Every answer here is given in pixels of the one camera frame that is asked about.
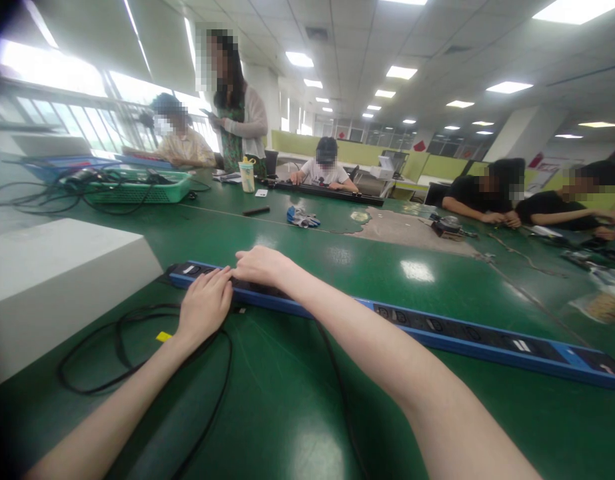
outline plastic basket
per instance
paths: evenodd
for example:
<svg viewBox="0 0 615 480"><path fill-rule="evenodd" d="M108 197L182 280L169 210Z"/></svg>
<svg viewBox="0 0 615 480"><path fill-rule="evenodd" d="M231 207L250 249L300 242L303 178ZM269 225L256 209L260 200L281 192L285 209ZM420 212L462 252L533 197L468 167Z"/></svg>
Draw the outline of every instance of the plastic basket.
<svg viewBox="0 0 615 480"><path fill-rule="evenodd" d="M146 171L105 169L113 171L127 180L144 181L148 177ZM191 175L184 172L161 172L164 178L175 181L171 185L140 185L134 183L97 183L88 184L88 188L102 189L110 187L108 191L88 193L85 195L92 203L177 203L180 202L190 190Z"/></svg>

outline green workbench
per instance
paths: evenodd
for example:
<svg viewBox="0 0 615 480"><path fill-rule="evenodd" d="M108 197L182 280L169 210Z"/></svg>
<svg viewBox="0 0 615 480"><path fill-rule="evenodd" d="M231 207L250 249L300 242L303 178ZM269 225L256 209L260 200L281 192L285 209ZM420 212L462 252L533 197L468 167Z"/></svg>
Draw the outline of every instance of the green workbench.
<svg viewBox="0 0 615 480"><path fill-rule="evenodd" d="M592 322L568 302L592 292L585 272L558 257L559 250L500 229L496 235L542 268L537 272L487 237L491 227L466 222L480 233L470 240L491 265L449 255L350 237L370 218L365 205L270 191L266 198L237 185L211 182L211 191L178 205L150 205L126 217L86 206L75 219L144 235L163 268L197 260L234 265L234 253L262 244L291 257L342 291L466 321L570 343L580 340L615 357L615 325ZM322 225L287 224L291 205L315 213ZM269 213L241 212L269 205ZM384 209L420 214L420 206L387 200ZM94 328L132 308L179 302L184 292L152 283L28 368L0 385L0 422L13 454L26 469L83 420L107 395L83 397L58 384L55 368ZM39 321L51 322L50 319ZM130 325L129 358L138 363L173 333L174 319ZM356 479L360 470L346 433L341 395L326 348L308 320L256 307L232 313L225 329L233 341L227 393L189 478ZM82 350L69 378L93 387L123 372L111 333ZM547 479L615 479L615 391L434 351L479 397L537 470ZM360 451L374 479L426 478L405 417L336 347L352 404ZM225 375L227 341L180 371L163 390L113 466L109 478L165 479L182 462L203 429Z"/></svg>

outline blue power strip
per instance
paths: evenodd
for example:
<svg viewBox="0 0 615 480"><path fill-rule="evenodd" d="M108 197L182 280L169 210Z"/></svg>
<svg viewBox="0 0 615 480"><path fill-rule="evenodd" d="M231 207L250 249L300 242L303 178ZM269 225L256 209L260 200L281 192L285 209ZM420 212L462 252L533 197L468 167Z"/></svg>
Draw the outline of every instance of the blue power strip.
<svg viewBox="0 0 615 480"><path fill-rule="evenodd" d="M170 274L171 282L188 288L202 273L217 268L188 261ZM312 319L301 305L278 289L232 279L236 301ZM615 360L599 351L477 323L355 299L417 339L426 347L520 367L555 377L615 389Z"/></svg>

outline yellow tag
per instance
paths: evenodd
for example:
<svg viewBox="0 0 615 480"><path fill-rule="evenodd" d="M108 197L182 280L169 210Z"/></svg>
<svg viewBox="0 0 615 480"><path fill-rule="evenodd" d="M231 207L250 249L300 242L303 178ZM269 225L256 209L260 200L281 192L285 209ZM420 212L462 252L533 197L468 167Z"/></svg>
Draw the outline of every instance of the yellow tag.
<svg viewBox="0 0 615 480"><path fill-rule="evenodd" d="M156 339L158 341L162 341L163 343L170 340L171 338L172 336L169 333L165 333L165 332L161 332L156 336Z"/></svg>

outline air vent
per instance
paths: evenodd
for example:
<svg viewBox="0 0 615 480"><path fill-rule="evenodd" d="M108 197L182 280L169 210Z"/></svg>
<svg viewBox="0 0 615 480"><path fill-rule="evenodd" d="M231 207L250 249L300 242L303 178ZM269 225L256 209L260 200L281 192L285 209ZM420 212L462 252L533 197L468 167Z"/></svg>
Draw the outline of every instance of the air vent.
<svg viewBox="0 0 615 480"><path fill-rule="evenodd" d="M472 50L472 47L462 47L461 45L450 45L447 50L443 52L444 55L451 55L452 53L461 53L468 50Z"/></svg>
<svg viewBox="0 0 615 480"><path fill-rule="evenodd" d="M307 38L314 41L328 41L328 30L323 27L305 27Z"/></svg>

